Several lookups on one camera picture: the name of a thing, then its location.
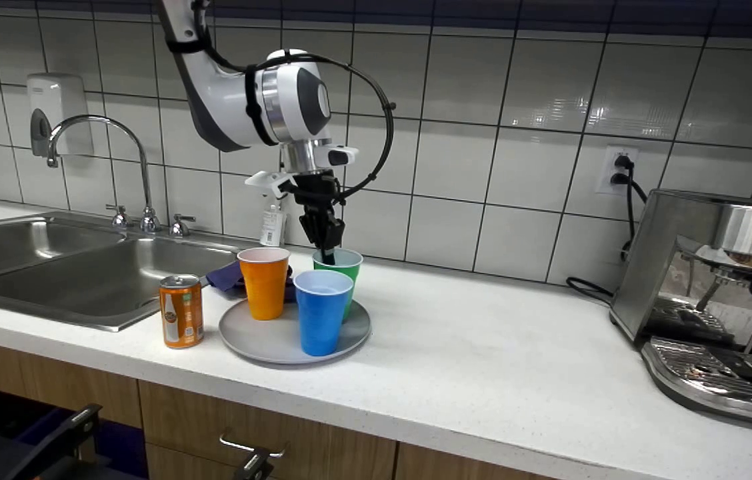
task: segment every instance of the wooden cabinet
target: wooden cabinet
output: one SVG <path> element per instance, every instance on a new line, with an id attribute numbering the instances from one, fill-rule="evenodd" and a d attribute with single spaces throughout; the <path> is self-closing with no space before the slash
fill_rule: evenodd
<path id="1" fill-rule="evenodd" d="M 400 446 L 393 480 L 540 480 L 540 477 L 437 453 L 437 450 Z"/>
<path id="2" fill-rule="evenodd" d="M 388 441 L 156 383 L 140 383 L 139 394 L 155 480 L 191 477 L 191 473 L 216 477 L 224 474 L 219 465 L 240 467 L 247 453 L 219 446 L 220 433 L 229 433 L 233 443 L 284 450 L 284 459 L 275 461 L 275 477 L 283 480 L 392 477 L 393 443 Z"/>
<path id="3" fill-rule="evenodd" d="M 97 403 L 101 418 L 140 430 L 136 379 L 0 349 L 0 393 L 67 410 Z"/>

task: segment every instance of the espresso machine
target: espresso machine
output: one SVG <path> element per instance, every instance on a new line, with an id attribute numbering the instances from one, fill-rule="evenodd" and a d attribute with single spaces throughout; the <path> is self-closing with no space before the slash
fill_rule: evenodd
<path id="1" fill-rule="evenodd" d="M 752 421 L 752 199 L 651 191 L 611 318 L 669 398 Z"/>

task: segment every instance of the plastic cup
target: plastic cup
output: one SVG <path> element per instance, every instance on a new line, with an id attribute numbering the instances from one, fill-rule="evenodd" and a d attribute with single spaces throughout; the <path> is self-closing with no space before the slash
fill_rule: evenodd
<path id="1" fill-rule="evenodd" d="M 283 249 L 245 249 L 237 253 L 249 318 L 275 319 L 284 313 L 287 255 Z"/>
<path id="2" fill-rule="evenodd" d="M 325 265 L 320 251 L 312 255 L 315 261 L 315 269 L 329 269 L 329 271 L 340 271 L 351 281 L 351 294 L 349 299 L 353 295 L 353 282 L 357 282 L 357 274 L 360 274 L 360 265 L 364 261 L 357 251 L 349 251 L 349 249 L 333 249 L 333 265 Z"/>
<path id="3" fill-rule="evenodd" d="M 351 281 L 329 269 L 312 269 L 292 278 L 300 349 L 312 358 L 335 353 Z"/>

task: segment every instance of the orange cup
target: orange cup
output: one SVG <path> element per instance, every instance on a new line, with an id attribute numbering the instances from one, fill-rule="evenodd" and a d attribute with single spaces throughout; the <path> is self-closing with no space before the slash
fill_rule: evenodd
<path id="1" fill-rule="evenodd" d="M 283 249 L 245 249 L 237 253 L 253 319 L 275 319 L 284 313 L 287 255 Z"/>

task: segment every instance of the stainless steel sink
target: stainless steel sink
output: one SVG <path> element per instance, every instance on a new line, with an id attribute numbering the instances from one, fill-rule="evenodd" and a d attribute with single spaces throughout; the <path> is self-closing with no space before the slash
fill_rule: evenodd
<path id="1" fill-rule="evenodd" d="M 68 215 L 0 222 L 0 271 L 120 243 L 120 235 Z"/>
<path id="2" fill-rule="evenodd" d="M 156 313 L 167 274 L 205 274 L 231 265 L 231 245 L 139 238 L 0 271 L 0 307 L 71 325 L 123 330 Z"/>

